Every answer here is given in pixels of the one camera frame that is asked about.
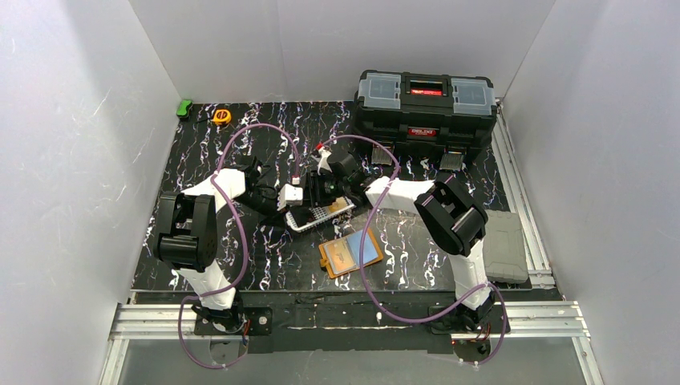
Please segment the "white plastic basket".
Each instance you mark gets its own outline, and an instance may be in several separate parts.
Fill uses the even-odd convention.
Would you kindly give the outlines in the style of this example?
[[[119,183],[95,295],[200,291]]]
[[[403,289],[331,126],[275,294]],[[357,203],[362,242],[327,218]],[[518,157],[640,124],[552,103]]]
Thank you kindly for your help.
[[[329,212],[328,212],[328,209],[327,209],[328,206],[326,206],[326,207],[312,207],[312,208],[309,208],[309,209],[312,210],[312,212],[313,212],[313,214],[314,214],[314,216],[315,216],[315,220],[312,221],[312,222],[310,222],[308,225],[305,225],[305,226],[303,226],[303,227],[301,227],[301,228],[294,228],[294,227],[292,227],[292,224],[293,224],[293,223],[292,223],[292,219],[290,218],[289,211],[288,211],[288,212],[285,214],[285,223],[286,223],[286,224],[287,224],[294,232],[303,233],[303,232],[307,231],[308,229],[311,229],[311,228],[313,228],[313,227],[315,227],[315,226],[317,226],[317,225],[320,225],[321,223],[324,223],[324,222],[326,222],[326,221],[330,221],[330,220],[332,220],[333,218],[338,217],[338,216],[340,216],[340,215],[343,214],[343,213],[348,213],[348,212],[352,211],[352,210],[356,207],[356,205],[355,205],[353,202],[351,202],[349,199],[347,199],[346,197],[344,197],[344,198],[346,199],[346,203],[348,204],[348,206],[345,207],[343,210],[341,210],[341,211],[339,211],[339,212],[336,212],[336,213],[329,213]]]

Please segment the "orange credit card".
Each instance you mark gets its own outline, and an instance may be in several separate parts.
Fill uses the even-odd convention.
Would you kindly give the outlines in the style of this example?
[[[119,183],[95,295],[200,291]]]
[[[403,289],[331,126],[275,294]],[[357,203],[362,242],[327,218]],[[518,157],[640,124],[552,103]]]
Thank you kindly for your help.
[[[329,242],[324,246],[324,250],[335,273],[341,273],[354,268],[355,262],[346,240],[339,239]]]
[[[347,207],[346,199],[344,197],[338,198],[334,203],[327,207],[329,213],[336,213]]]

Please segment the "orange leather card holder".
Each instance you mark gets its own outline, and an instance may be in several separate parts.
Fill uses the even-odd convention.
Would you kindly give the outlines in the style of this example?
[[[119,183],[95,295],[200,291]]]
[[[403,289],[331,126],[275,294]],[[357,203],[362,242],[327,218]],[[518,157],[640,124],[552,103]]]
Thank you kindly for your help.
[[[359,252],[362,231],[325,242],[318,249],[320,253],[319,265],[331,279],[354,272],[359,269]],[[363,266],[376,264],[383,260],[383,252],[369,228],[363,246]]]

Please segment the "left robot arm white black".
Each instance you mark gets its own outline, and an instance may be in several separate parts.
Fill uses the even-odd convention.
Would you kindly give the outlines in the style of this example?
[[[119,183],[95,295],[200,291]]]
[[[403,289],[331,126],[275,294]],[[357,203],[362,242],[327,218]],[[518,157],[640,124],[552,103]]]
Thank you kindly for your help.
[[[190,283],[204,309],[230,310],[237,296],[216,261],[217,213],[226,206],[221,192],[260,214],[274,216],[274,189],[261,182],[269,170],[255,156],[246,156],[235,168],[221,169],[216,184],[207,179],[182,192],[160,195],[152,255]]]

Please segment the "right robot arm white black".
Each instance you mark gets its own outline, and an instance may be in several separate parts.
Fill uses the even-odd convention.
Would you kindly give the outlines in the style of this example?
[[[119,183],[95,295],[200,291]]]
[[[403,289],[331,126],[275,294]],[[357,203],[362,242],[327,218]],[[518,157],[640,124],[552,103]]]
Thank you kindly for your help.
[[[313,204],[346,197],[379,210],[413,213],[424,223],[433,242],[448,255],[455,283],[453,305],[423,318],[438,319],[455,328],[474,330],[493,307],[495,296],[484,266],[484,236],[488,215],[482,205],[451,174],[434,180],[400,180],[393,176],[370,177],[349,152],[321,147],[313,152],[316,170],[307,176]]]

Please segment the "black VIP card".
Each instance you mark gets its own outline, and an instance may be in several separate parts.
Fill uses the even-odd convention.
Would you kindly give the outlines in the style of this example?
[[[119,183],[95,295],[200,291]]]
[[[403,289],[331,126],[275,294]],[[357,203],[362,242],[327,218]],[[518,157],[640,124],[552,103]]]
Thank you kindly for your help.
[[[301,228],[315,220],[312,210],[305,207],[291,208],[289,214],[294,228]]]

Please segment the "yellow tape measure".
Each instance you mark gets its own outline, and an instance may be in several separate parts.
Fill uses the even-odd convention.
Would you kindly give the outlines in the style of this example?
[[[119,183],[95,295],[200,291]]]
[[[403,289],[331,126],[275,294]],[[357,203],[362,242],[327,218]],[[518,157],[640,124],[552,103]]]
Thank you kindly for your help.
[[[216,109],[214,111],[212,122],[215,125],[222,126],[229,124],[232,120],[232,113],[226,108]]]

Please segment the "green small object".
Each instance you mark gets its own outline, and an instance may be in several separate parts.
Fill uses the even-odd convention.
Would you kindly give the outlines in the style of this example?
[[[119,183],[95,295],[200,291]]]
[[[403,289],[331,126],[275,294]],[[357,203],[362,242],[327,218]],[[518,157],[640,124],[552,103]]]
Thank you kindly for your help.
[[[176,116],[180,120],[186,120],[191,115],[193,102],[190,99],[182,99],[176,109]]]

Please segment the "black red toolbox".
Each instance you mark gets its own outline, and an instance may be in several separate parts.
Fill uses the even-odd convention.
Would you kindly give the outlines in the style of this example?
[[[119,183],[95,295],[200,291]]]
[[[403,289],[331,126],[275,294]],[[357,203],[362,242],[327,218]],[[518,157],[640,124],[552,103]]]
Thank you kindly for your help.
[[[352,132],[397,156],[459,171],[490,144],[498,114],[486,77],[366,70],[354,94]]]

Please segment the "grey plastic case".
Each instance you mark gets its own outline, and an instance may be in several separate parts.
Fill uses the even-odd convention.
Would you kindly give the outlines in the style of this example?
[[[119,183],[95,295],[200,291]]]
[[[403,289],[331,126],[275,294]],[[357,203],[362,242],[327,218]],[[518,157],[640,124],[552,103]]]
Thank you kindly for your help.
[[[528,280],[524,232],[516,213],[487,210],[483,245],[488,280],[521,284]]]

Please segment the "aluminium right rail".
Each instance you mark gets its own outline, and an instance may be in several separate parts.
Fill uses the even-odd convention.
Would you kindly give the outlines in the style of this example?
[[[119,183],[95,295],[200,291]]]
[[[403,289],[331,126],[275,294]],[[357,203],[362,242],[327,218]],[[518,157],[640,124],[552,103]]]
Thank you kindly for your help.
[[[518,167],[508,125],[504,118],[503,99],[496,99],[497,123],[492,131],[492,150],[496,158],[505,195],[510,210],[520,218],[524,234],[526,261],[530,271],[536,276],[552,273],[543,241],[536,226],[528,194]]]

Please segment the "aluminium rail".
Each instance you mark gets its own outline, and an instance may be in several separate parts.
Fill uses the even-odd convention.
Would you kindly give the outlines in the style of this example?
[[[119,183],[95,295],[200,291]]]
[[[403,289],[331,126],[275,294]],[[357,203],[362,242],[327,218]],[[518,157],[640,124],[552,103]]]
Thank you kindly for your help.
[[[176,340],[179,306],[175,304],[122,305],[108,336],[107,358],[100,382],[116,383],[131,340]],[[570,338],[587,384],[603,384],[590,333],[576,301],[507,302],[509,338]]]
[[[520,218],[524,234],[526,261],[530,271],[536,276],[552,273],[543,241],[536,226],[528,194],[518,167],[508,125],[504,118],[503,99],[496,99],[497,123],[492,131],[492,150],[496,158],[505,195],[510,210]]]

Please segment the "aluminium front rail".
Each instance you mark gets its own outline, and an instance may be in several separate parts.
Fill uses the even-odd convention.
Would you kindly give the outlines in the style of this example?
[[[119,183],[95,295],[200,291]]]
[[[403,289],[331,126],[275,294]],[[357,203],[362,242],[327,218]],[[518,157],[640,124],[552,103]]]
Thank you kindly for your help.
[[[175,304],[122,305],[108,336],[107,358],[100,382],[116,383],[131,340],[176,340],[179,306]],[[509,338],[570,338],[587,384],[603,384],[590,333],[576,301],[507,302]]]

